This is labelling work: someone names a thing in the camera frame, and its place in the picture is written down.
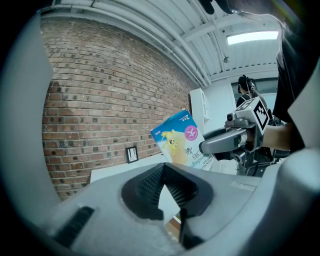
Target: black sleeve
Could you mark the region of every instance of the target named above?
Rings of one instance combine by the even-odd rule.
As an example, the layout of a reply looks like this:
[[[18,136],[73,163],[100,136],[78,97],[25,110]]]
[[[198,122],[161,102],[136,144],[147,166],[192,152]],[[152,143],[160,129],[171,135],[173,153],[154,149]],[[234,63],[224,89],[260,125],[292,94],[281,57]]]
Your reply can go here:
[[[244,102],[245,102],[244,98],[242,98],[242,97],[238,98],[238,100],[236,102],[236,107],[239,107]]]
[[[289,93],[287,92],[288,88],[285,88],[283,81],[281,79],[281,68],[278,68],[279,70],[279,77],[278,77],[278,88],[276,92],[276,98],[273,108],[273,115],[275,115],[277,118],[279,118],[281,121],[284,121],[286,123],[292,123],[292,119],[288,114],[288,108],[291,105],[290,99],[289,99]]]

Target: fluorescent light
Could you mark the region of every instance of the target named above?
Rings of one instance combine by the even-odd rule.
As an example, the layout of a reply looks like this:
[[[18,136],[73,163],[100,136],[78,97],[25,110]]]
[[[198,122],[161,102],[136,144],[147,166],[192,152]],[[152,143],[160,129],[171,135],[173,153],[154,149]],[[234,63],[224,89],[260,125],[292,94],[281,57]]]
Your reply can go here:
[[[261,32],[252,32],[228,36],[229,45],[234,45],[242,42],[256,41],[256,40],[274,40],[278,37],[278,31],[261,31]]]

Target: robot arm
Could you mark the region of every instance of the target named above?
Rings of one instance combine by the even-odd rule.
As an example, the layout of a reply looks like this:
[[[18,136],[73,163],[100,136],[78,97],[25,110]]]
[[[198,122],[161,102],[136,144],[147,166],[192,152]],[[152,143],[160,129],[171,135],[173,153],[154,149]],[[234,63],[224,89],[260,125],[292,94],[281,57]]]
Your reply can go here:
[[[235,159],[241,165],[249,166],[253,162],[254,151],[263,144],[263,134],[269,120],[259,97],[247,100],[227,115],[223,128],[204,135],[205,140],[199,149],[203,153],[213,154],[217,160]],[[253,142],[247,143],[247,131],[253,135]]]

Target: product packaging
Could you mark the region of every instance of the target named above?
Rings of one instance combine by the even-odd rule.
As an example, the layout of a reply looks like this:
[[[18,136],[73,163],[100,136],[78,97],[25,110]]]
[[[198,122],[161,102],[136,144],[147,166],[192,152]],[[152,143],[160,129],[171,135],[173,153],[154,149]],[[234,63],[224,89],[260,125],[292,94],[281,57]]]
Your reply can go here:
[[[213,156],[200,152],[199,144],[205,139],[189,111],[173,115],[151,130],[151,135],[169,163],[210,170]]]

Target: ceiling beam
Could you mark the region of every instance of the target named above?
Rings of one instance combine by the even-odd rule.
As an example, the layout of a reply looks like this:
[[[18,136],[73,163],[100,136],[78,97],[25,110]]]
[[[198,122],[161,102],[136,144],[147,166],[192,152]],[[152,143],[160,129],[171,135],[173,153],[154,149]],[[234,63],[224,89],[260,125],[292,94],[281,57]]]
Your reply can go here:
[[[272,17],[269,16],[263,16],[261,21],[256,21],[256,22],[267,22],[267,21],[274,21],[274,19]],[[201,24],[193,29],[191,29],[190,31],[186,32],[185,34],[183,34],[181,37],[186,41],[192,41],[195,38],[201,37],[202,35],[210,32],[210,31],[214,31],[214,30],[218,30],[218,29],[222,29],[228,26],[232,26],[234,24],[240,24],[240,23],[247,23],[250,22],[250,20],[241,17],[239,15],[228,15],[228,16],[224,16],[221,18],[216,19],[215,21],[210,21],[204,24]],[[176,45],[180,46],[179,42],[177,42],[176,40],[173,41]]]
[[[210,75],[209,78],[211,82],[220,79],[229,79],[231,83],[234,83],[238,81],[239,76],[243,74],[254,79],[278,77],[278,66],[277,64],[247,66]]]

